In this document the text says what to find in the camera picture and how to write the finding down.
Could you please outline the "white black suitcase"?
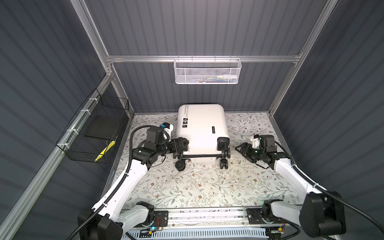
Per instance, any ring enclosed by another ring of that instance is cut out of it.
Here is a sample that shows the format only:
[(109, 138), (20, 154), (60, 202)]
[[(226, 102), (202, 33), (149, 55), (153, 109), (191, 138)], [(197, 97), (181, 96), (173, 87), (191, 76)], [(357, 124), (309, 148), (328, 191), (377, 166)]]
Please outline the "white black suitcase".
[(230, 137), (225, 111), (219, 104), (187, 104), (179, 107), (176, 137), (188, 140), (182, 153), (174, 154), (175, 167), (184, 171), (187, 160), (202, 163), (219, 161), (220, 169), (228, 169), (231, 158)]

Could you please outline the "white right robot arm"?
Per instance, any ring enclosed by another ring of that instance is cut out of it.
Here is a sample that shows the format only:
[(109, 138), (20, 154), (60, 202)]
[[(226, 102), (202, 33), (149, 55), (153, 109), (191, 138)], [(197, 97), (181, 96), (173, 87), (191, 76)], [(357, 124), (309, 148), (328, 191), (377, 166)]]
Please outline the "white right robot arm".
[(313, 181), (308, 175), (291, 163), (286, 151), (276, 152), (276, 148), (243, 143), (236, 151), (251, 163), (263, 161), (283, 176), (296, 190), (304, 202), (301, 205), (288, 204), (282, 200), (266, 200), (258, 216), (267, 224), (281, 220), (304, 231), (311, 238), (322, 237), (332, 240), (336, 235), (347, 231), (345, 210), (347, 207), (363, 216), (381, 232), (384, 227), (370, 215), (345, 202), (337, 192), (330, 192)]

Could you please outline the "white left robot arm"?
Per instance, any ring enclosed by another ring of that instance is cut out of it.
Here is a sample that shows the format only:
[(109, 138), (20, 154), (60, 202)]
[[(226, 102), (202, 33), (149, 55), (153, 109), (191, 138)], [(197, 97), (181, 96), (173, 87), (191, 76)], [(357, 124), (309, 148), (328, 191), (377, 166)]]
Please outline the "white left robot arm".
[(186, 138), (171, 138), (173, 125), (163, 123), (159, 127), (145, 125), (147, 137), (137, 148), (133, 147), (134, 135), (130, 136), (129, 161), (124, 172), (90, 210), (83, 210), (78, 216), (78, 227), (68, 236), (76, 235), (81, 240), (120, 240), (126, 232), (139, 224), (149, 225), (154, 219), (154, 206), (139, 202), (131, 210), (121, 210), (139, 180), (157, 161), (159, 156), (182, 154), (187, 151)]

